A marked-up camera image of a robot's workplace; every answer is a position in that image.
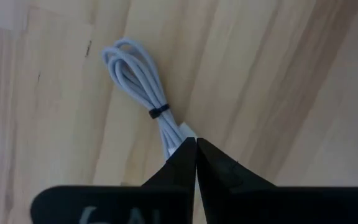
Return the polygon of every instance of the white cable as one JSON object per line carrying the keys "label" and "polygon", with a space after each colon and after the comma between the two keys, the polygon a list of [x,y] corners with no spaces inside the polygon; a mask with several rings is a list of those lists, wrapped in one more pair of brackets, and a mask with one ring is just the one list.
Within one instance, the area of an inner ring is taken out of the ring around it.
{"label": "white cable", "polygon": [[[125,38],[117,40],[112,47],[102,51],[102,57],[116,85],[149,111],[167,104],[157,67],[140,44]],[[179,147],[185,138],[170,109],[156,119],[160,127],[163,153],[168,159],[168,149]]]}

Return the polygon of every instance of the wooden floor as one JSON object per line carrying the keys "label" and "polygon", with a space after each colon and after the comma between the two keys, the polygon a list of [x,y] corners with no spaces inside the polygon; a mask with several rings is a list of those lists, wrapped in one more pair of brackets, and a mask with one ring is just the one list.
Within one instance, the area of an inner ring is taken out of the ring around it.
{"label": "wooden floor", "polygon": [[[138,185],[157,124],[100,51],[152,54],[175,119],[277,185],[358,186],[358,0],[30,0],[0,29],[0,223],[53,185]],[[197,194],[195,223],[204,223]]]}

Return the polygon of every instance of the black object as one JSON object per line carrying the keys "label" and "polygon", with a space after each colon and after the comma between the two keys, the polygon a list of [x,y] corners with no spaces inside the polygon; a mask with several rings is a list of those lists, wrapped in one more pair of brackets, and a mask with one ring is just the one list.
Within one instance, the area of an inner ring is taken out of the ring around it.
{"label": "black object", "polygon": [[276,187],[200,138],[186,139],[143,186],[42,192],[33,223],[191,223],[196,165],[208,223],[358,223],[358,187]]}
{"label": "black object", "polygon": [[163,105],[160,108],[154,108],[149,111],[149,115],[151,118],[158,118],[162,112],[169,110],[169,104]]}

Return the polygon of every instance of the wood grain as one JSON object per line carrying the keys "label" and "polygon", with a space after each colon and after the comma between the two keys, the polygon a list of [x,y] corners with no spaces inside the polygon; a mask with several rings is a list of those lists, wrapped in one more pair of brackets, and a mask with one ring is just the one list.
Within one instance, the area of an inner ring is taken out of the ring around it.
{"label": "wood grain", "polygon": [[122,36],[155,59],[176,121],[241,164],[358,185],[358,1],[31,4],[20,38],[0,29],[0,223],[30,223],[50,186],[139,185],[163,164],[157,124],[100,59]]}

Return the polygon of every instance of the black cable tie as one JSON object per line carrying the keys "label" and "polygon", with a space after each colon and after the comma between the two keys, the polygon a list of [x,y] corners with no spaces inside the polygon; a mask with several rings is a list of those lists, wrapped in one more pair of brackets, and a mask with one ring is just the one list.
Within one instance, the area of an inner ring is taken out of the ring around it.
{"label": "black cable tie", "polygon": [[169,104],[163,105],[160,108],[154,108],[149,111],[149,115],[152,119],[158,118],[162,112],[169,110]]}

